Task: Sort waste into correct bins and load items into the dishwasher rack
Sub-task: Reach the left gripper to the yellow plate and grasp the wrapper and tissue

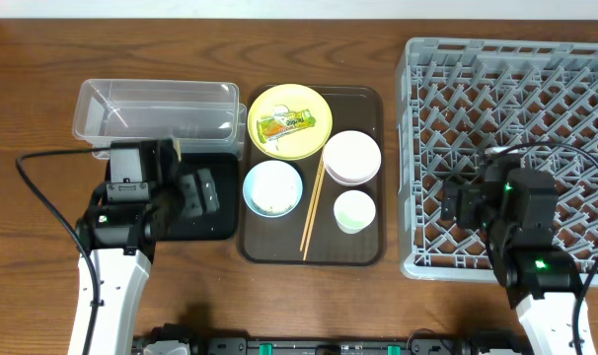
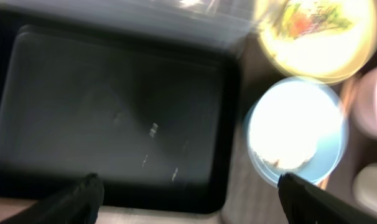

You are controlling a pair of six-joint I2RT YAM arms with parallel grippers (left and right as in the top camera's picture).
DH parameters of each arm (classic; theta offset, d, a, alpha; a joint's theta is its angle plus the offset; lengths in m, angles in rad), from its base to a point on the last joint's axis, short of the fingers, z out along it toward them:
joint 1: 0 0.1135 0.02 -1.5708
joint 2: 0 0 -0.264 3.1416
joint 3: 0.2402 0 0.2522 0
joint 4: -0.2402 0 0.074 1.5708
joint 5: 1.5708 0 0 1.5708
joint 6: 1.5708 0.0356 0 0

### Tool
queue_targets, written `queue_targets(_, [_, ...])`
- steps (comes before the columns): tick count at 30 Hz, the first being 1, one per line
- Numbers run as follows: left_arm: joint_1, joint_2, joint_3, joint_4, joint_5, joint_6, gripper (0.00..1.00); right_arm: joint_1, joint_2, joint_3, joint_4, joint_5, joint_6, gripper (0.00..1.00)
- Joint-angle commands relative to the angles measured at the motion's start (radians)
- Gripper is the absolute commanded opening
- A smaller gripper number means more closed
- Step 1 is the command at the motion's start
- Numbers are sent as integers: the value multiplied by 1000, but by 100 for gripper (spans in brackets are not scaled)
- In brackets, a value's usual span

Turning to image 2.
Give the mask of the green orange snack wrapper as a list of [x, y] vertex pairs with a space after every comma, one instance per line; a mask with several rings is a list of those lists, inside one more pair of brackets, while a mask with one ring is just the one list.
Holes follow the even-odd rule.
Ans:
[[281, 39], [298, 39], [326, 30], [348, 30], [353, 21], [342, 1], [284, 1], [272, 28]]

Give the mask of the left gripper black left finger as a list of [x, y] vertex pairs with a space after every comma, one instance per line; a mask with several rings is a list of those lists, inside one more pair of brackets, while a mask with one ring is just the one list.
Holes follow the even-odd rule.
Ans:
[[104, 200], [103, 181], [89, 174], [0, 224], [94, 224]]

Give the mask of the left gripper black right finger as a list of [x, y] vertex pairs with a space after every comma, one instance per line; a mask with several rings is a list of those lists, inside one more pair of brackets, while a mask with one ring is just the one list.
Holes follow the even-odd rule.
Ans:
[[289, 224], [377, 224], [377, 218], [294, 173], [281, 175], [277, 188]]

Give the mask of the light blue bowl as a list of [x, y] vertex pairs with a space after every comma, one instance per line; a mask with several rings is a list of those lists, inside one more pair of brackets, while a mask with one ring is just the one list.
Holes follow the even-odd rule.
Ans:
[[339, 96], [311, 78], [285, 78], [266, 90], [243, 131], [256, 172], [273, 187], [287, 172], [320, 184], [341, 161], [349, 134]]

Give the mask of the pale green cup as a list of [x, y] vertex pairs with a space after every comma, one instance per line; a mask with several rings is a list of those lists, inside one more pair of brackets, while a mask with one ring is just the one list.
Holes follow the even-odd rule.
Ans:
[[356, 202], [377, 216], [377, 163], [364, 167], [354, 178], [352, 188]]

